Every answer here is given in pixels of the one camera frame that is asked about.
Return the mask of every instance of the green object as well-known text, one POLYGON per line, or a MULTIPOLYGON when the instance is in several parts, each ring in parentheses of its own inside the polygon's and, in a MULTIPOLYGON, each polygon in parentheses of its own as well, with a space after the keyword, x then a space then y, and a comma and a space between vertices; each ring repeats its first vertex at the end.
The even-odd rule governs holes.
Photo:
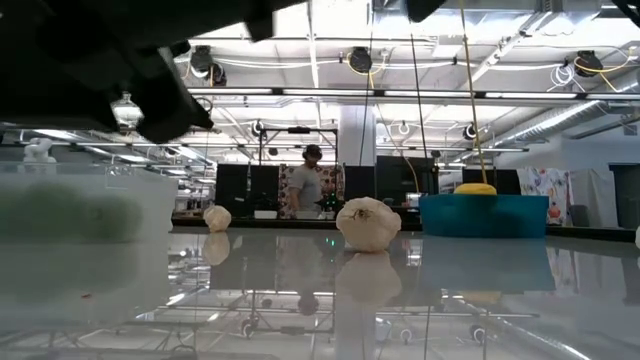
POLYGON ((70 186, 38 183, 29 186, 13 209, 20 235, 68 239, 77 235, 81 197, 70 186))
POLYGON ((83 206, 85 241, 132 241, 142 214, 135 202, 117 195, 89 197, 83 206))

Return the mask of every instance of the table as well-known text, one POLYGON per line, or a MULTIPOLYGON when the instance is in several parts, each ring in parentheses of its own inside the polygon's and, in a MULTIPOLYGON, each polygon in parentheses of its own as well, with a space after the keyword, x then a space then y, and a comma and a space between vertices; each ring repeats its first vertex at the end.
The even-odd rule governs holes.
MULTIPOLYGON (((108 326, 60 318, 58 327, 32 323, 3 333, 0 357, 640 356, 640 250, 633 244, 401 232, 388 252, 363 255, 345 249, 335 230, 232 228, 214 236, 206 230, 174 229, 168 268, 149 275, 168 286, 166 297, 153 296, 153 307, 142 305, 153 299, 117 297, 120 289, 112 287, 111 306, 116 300, 129 306, 128 317, 114 311, 118 321, 108 326)), ((158 282, 147 280, 136 286, 153 293, 158 282)), ((87 317, 102 311, 99 297, 94 307, 75 311, 87 317)))

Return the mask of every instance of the teal container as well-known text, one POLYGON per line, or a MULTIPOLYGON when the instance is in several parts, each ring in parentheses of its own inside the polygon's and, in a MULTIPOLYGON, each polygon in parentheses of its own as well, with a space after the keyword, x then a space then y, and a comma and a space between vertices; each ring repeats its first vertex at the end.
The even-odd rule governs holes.
POLYGON ((445 194, 420 198, 424 233, 446 237, 544 238, 547 196, 445 194))

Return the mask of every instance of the garlic bulb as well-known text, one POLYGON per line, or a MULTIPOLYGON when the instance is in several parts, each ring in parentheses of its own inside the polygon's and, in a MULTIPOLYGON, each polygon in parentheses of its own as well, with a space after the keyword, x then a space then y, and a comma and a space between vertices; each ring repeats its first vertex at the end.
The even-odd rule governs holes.
POLYGON ((369 197, 348 201, 336 218, 336 226, 349 245, 362 252, 386 249, 401 225, 400 215, 369 197))

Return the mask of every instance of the t-shirt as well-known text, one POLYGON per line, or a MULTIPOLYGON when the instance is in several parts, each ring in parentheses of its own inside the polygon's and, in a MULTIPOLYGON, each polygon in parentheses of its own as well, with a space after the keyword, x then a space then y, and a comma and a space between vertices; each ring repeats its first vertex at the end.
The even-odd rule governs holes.
POLYGON ((300 210, 318 210, 315 202, 322 199, 322 186, 316 169, 309 169, 305 165, 296 168, 289 178, 289 188, 300 189, 300 210))

